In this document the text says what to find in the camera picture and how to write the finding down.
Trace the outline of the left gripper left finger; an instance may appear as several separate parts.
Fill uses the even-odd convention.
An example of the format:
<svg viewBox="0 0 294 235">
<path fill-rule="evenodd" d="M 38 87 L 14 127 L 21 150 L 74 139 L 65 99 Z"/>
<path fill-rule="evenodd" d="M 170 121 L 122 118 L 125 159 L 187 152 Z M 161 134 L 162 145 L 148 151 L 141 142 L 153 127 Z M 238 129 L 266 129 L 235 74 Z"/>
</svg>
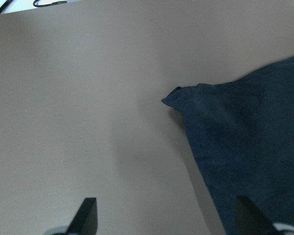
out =
<svg viewBox="0 0 294 235">
<path fill-rule="evenodd" d="M 95 235 L 98 229 L 96 198 L 85 198 L 68 227 L 69 235 Z"/>
</svg>

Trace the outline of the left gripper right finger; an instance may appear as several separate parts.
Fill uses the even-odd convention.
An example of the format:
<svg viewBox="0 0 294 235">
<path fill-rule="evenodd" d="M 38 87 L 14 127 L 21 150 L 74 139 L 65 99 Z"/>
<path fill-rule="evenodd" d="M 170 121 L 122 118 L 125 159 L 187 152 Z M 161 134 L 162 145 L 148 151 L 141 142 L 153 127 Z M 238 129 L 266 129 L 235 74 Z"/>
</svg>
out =
<svg viewBox="0 0 294 235">
<path fill-rule="evenodd" d="M 278 235 L 279 231 L 261 210 L 246 196 L 238 196 L 235 224 L 239 235 Z"/>
</svg>

